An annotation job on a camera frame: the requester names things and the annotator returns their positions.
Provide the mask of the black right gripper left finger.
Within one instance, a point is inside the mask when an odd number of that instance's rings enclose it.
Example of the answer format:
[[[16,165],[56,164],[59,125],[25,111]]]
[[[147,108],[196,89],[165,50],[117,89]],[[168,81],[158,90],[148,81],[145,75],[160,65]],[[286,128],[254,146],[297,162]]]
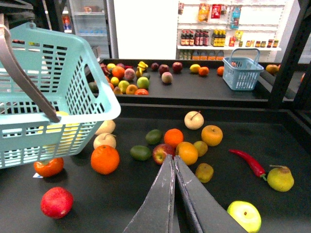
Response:
[[[171,233],[173,231],[175,168],[169,154],[125,233]]]

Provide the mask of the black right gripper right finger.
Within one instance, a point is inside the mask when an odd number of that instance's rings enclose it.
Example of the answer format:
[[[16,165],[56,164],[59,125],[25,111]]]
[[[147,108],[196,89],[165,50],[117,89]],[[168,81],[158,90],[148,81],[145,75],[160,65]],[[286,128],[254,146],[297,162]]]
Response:
[[[207,191],[180,156],[174,157],[174,166],[187,221],[192,232],[246,232]]]

